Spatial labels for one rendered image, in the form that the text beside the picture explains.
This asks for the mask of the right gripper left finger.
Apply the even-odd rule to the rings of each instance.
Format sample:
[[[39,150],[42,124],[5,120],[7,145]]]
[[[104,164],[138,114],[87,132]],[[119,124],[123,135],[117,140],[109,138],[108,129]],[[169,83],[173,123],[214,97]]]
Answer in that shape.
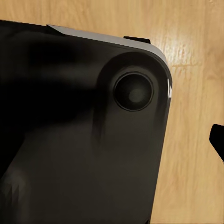
[[[0,180],[24,142],[21,125],[0,129]]]

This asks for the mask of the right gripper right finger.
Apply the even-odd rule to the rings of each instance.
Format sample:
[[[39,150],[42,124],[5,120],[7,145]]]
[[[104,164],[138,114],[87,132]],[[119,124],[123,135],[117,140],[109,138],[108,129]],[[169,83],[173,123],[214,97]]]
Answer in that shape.
[[[224,126],[213,124],[209,141],[224,162]]]

